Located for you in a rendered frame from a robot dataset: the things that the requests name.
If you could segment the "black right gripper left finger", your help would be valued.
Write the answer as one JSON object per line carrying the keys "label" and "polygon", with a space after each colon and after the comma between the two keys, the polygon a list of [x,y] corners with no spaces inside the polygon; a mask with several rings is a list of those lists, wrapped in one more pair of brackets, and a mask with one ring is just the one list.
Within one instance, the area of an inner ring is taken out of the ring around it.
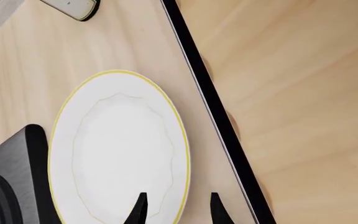
{"label": "black right gripper left finger", "polygon": [[142,192],[131,210],[131,213],[126,218],[124,224],[145,224],[147,218],[148,200],[147,193]]}

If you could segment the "pale grey flat plate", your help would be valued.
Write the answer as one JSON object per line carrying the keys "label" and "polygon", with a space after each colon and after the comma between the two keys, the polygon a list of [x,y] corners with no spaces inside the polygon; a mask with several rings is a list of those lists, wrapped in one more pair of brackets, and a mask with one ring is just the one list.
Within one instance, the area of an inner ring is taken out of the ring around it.
{"label": "pale grey flat plate", "polygon": [[98,11],[101,0],[40,0],[76,21],[90,20]]}

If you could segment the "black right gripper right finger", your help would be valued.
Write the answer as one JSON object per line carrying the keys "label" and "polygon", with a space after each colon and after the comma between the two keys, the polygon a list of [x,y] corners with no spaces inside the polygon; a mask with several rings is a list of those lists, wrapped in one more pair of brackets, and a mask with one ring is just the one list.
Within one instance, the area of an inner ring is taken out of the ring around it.
{"label": "black right gripper right finger", "polygon": [[234,224],[217,192],[211,193],[210,210],[213,224]]}

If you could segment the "white plate with yellow rim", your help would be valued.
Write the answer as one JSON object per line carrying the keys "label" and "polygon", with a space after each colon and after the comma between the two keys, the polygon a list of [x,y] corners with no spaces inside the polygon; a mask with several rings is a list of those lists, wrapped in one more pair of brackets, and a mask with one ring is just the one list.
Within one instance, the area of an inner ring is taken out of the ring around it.
{"label": "white plate with yellow rim", "polygon": [[57,115],[48,180],[61,224],[124,224],[140,195],[148,201],[145,224],[178,224],[190,173],[177,109],[136,72],[95,74]]}

